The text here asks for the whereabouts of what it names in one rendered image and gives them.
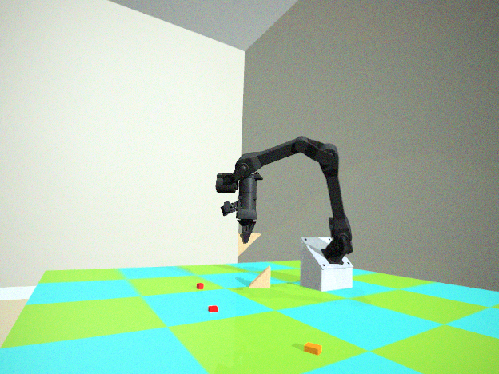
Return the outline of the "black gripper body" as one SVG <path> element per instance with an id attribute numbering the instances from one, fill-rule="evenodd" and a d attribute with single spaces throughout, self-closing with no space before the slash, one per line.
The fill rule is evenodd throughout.
<path id="1" fill-rule="evenodd" d="M 243 221 L 253 221 L 257 219 L 256 212 L 256 193 L 239 193 L 238 200 L 240 200 L 241 208 L 236 212 L 236 219 Z"/>

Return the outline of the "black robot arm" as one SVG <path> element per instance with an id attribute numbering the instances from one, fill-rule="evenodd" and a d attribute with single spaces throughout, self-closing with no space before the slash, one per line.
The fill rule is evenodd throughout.
<path id="1" fill-rule="evenodd" d="M 335 145 L 299 136 L 261 152 L 245 153 L 236 162 L 233 173 L 217 174 L 215 189 L 217 193 L 235 193 L 239 187 L 239 193 L 257 193 L 257 180 L 263 178 L 256 171 L 264 165 L 296 153 L 303 153 L 319 162 L 325 174 L 332 205 L 333 218 L 329 219 L 329 230 L 333 240 L 321 251 L 330 264 L 343 265 L 342 259 L 353 252 L 353 244 L 350 224 L 341 198 L 338 180 L 339 158 Z M 254 172 L 256 173 L 252 174 Z"/>

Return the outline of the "tan triangular block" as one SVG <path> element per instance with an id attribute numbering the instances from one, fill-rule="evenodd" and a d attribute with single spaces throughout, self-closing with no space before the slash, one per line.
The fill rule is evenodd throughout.
<path id="1" fill-rule="evenodd" d="M 270 288 L 270 265 L 263 270 L 252 282 L 249 283 L 249 288 Z"/>
<path id="2" fill-rule="evenodd" d="M 261 234 L 251 233 L 248 243 L 244 243 L 243 234 L 238 234 L 238 256 L 248 248 Z"/>

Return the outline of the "orange block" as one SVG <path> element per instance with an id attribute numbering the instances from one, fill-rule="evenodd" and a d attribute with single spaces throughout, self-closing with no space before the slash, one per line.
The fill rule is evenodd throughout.
<path id="1" fill-rule="evenodd" d="M 319 355 L 322 352 L 322 346 L 308 342 L 305 344 L 305 352 L 309 354 Z"/>

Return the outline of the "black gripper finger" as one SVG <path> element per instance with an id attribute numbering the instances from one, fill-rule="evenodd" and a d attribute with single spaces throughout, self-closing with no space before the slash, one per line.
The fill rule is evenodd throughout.
<path id="1" fill-rule="evenodd" d="M 237 222 L 242 226 L 244 243 L 248 243 L 250 235 L 253 232 L 253 228 L 256 224 L 256 221 L 237 220 Z"/>

